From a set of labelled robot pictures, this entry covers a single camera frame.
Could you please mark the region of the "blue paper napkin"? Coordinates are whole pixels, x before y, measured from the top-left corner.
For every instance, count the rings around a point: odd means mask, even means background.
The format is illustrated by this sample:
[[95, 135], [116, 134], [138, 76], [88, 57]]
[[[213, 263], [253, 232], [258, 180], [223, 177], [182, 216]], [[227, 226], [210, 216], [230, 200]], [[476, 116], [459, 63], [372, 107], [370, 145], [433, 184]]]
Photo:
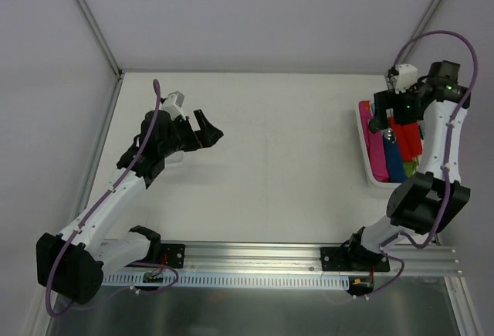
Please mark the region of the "blue paper napkin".
[[408, 177], [405, 173], [404, 166], [401, 160], [401, 152], [397, 142], [383, 140], [384, 153], [386, 158], [387, 173], [390, 182], [402, 183]]

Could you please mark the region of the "silver spoon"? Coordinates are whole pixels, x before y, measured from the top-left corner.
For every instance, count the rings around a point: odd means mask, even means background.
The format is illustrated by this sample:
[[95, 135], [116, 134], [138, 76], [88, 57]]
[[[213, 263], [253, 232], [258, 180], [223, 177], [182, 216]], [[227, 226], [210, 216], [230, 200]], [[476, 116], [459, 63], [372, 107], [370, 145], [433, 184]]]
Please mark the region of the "silver spoon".
[[383, 130], [383, 137], [391, 143], [394, 143], [396, 141], [395, 132], [391, 128]]

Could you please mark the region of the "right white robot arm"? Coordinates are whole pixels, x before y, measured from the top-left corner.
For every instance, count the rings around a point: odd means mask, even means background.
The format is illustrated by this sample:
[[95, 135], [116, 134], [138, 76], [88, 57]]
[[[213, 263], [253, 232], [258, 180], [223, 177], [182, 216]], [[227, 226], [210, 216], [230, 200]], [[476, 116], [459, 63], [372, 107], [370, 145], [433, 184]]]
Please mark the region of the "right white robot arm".
[[425, 149], [417, 171], [392, 192], [384, 217], [350, 237], [343, 256], [351, 269], [379, 264], [404, 239], [424, 249], [469, 201], [458, 153], [472, 90], [458, 83], [459, 68], [447, 60], [434, 62], [419, 77], [416, 67], [398, 64], [387, 72], [387, 89], [374, 94], [370, 130], [382, 132], [388, 114], [399, 125], [421, 121]]

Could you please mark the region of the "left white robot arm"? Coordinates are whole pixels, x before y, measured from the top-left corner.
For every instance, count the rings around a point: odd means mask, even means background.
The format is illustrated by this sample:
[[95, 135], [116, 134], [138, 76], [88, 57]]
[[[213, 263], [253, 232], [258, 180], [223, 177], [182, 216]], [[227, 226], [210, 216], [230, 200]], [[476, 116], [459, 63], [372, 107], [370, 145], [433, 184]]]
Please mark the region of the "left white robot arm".
[[37, 280], [47, 290], [78, 304], [88, 303], [103, 279], [127, 265], [153, 266], [161, 258], [161, 236], [143, 226], [131, 228], [123, 238], [106, 244], [107, 233], [131, 200], [149, 189], [165, 169], [169, 156], [214, 146], [223, 132], [201, 110], [194, 116], [172, 116], [166, 110], [146, 113], [140, 133], [122, 154], [106, 191], [58, 234], [43, 234], [36, 244]]

